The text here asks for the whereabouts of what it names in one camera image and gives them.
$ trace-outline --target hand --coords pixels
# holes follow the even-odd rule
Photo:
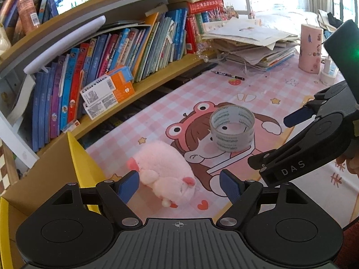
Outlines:
[[[345,155],[341,155],[336,159],[338,165],[343,164],[346,161],[346,168],[351,174],[357,174],[359,177],[359,151],[356,152],[354,158],[347,158]]]

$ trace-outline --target pink plush toy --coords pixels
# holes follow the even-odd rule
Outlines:
[[[161,141],[146,143],[127,161],[130,170],[139,172],[140,181],[162,199],[162,206],[188,203],[195,192],[195,176],[182,155]]]

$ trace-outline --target pink ear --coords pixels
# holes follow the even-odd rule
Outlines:
[[[140,171],[140,168],[138,167],[136,161],[134,158],[129,158],[129,160],[127,161],[127,167],[132,171],[135,170],[137,172]]]
[[[182,180],[184,183],[187,183],[188,186],[194,186],[196,184],[196,181],[192,177],[184,177]]]

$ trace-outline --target pink checkered desk mat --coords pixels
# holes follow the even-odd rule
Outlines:
[[[195,195],[190,204],[164,208],[150,188],[140,185],[128,205],[143,220],[148,217],[218,218],[230,205],[219,187],[219,172],[226,168],[242,180],[259,180],[258,171],[252,170],[247,164],[248,157],[278,148],[290,135],[297,133],[298,131],[283,125],[283,117],[300,108],[313,94],[326,88],[319,81],[319,75],[308,74],[298,68],[297,56],[265,73],[234,62],[220,64],[213,70],[241,76],[245,80],[234,80],[207,71],[145,108],[87,149],[109,178],[113,174],[123,176],[128,172],[126,161],[142,144],[161,140],[172,144],[182,154],[189,150],[192,157],[185,158],[197,178]],[[342,80],[342,76],[338,75],[337,80]],[[191,122],[191,116],[196,112],[201,112],[204,108],[215,110],[228,103],[244,106],[255,113],[255,144],[249,151],[223,153],[213,142],[209,142],[210,114],[197,117]],[[187,147],[183,149],[179,141],[173,139],[175,136],[171,135],[176,123],[185,118],[191,123],[187,130],[180,131],[186,135]],[[202,157],[202,161],[191,163],[191,158],[195,157]],[[334,163],[328,165],[329,168],[327,165],[323,167],[325,171],[322,173],[312,172],[308,174],[309,177],[301,177],[300,181],[304,183],[299,186],[304,187],[308,195],[329,210],[341,225],[346,225],[358,214],[359,181],[356,176],[353,178],[347,172],[345,166],[336,167]],[[316,193],[318,189],[314,184],[318,182],[324,183],[322,189],[325,193]],[[343,198],[339,196],[337,199],[337,195],[343,195],[346,202],[348,198],[351,199],[351,203],[345,209],[342,206],[332,212],[330,202],[334,199],[340,204]]]

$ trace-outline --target wooden shelf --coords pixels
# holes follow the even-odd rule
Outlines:
[[[126,15],[143,15],[156,3],[158,4],[158,0],[90,0],[58,15],[25,36],[0,56],[0,79],[12,71],[23,72],[24,67],[44,49],[94,18],[105,15],[106,23],[118,19],[128,20]]]
[[[188,54],[185,55],[181,60],[169,63],[167,67],[162,70],[150,75],[148,78],[142,80],[139,83],[134,83],[135,94],[126,100],[118,103],[114,107],[110,108],[99,117],[91,120],[89,116],[86,114],[80,119],[80,125],[76,127],[71,133],[76,139],[79,139],[90,130],[98,126],[100,123],[104,122],[106,119],[119,112],[124,107],[130,105],[132,102],[141,98],[145,94],[150,91],[156,89],[157,87],[163,85],[165,82],[175,78],[176,76],[183,74],[184,72],[204,63],[202,59],[199,59],[197,55]],[[52,140],[50,144],[46,145],[42,148],[37,154],[42,155],[52,144],[54,144],[59,138],[60,135],[56,139]]]

